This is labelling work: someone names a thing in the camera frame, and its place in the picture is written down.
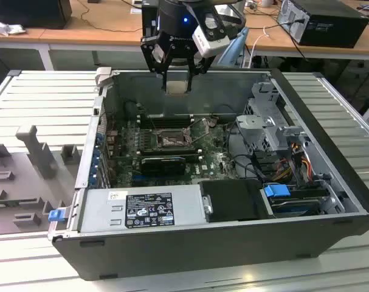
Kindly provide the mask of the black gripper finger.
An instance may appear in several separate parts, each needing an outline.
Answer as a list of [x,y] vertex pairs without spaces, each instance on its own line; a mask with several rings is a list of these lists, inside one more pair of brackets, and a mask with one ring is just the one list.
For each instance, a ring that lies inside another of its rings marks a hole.
[[188,74],[187,74],[187,88],[186,91],[191,91],[192,80],[194,76],[199,74],[206,74],[209,68],[211,67],[215,56],[211,56],[208,58],[201,58],[201,60],[195,63],[195,56],[191,55],[187,58],[188,65]]
[[[173,59],[173,43],[169,39],[169,35],[143,36],[140,44],[148,69],[162,76],[162,90],[164,91],[167,89],[167,71]],[[153,56],[156,46],[162,50],[161,61]]]

